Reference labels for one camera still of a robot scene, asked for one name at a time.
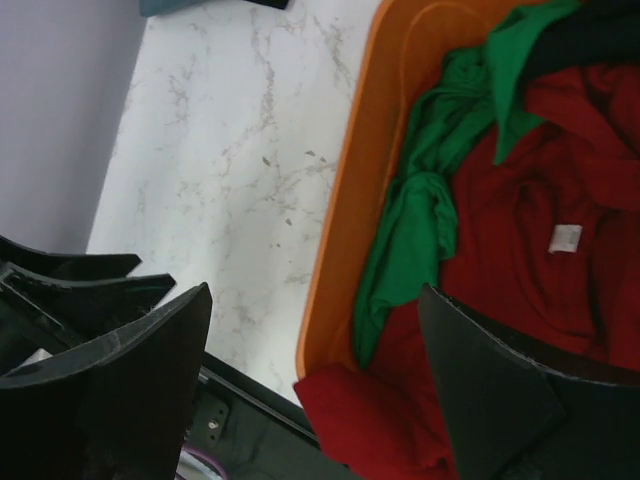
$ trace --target clothing label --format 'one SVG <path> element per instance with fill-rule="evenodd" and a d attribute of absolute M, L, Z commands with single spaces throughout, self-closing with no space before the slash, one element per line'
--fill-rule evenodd
<path fill-rule="evenodd" d="M 576 253 L 582 235 L 582 225 L 556 225 L 553 231 L 549 253 Z"/>

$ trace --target green cloth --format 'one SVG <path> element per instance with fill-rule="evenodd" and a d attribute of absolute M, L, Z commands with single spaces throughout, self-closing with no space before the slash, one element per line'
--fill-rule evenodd
<path fill-rule="evenodd" d="M 449 180 L 496 122 L 494 163 L 543 120 L 526 113 L 517 96 L 520 72 L 538 35 L 580 7 L 556 0 L 518 7 L 479 47 L 451 52 L 440 82 L 416 103 L 395 178 L 354 308 L 353 347 L 365 368 L 393 307 L 438 285 L 439 263 L 456 251 L 458 218 Z"/>

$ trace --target orange plastic container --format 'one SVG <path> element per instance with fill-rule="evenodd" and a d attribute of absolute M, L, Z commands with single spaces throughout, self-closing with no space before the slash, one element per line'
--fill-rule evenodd
<path fill-rule="evenodd" d="M 413 103 L 451 50 L 479 45 L 530 0 L 384 0 L 369 33 L 347 136 L 298 340 L 304 378 L 330 363 L 356 368 L 351 316 Z"/>

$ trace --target red cloth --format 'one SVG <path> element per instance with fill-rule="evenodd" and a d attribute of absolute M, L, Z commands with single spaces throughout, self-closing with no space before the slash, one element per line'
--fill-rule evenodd
<path fill-rule="evenodd" d="M 640 370 L 640 69 L 548 75 L 526 106 L 549 122 L 499 167 L 491 131 L 453 180 L 458 250 L 441 288 L 544 342 Z M 558 224 L 582 225 L 577 252 L 549 253 Z M 417 315 L 415 302 L 393 311 L 366 373 L 334 365 L 295 386 L 325 453 L 366 479 L 456 477 Z"/>
<path fill-rule="evenodd" d="M 322 450 L 370 480 L 455 478 L 417 302 L 393 310 L 367 373 L 342 365 L 295 391 Z"/>

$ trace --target marble countertop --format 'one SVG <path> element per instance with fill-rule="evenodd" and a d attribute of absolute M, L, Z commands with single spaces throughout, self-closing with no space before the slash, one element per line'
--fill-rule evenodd
<path fill-rule="evenodd" d="M 205 281 L 207 352 L 297 403 L 295 350 L 380 0 L 215 0 L 149 20 L 89 251 Z"/>

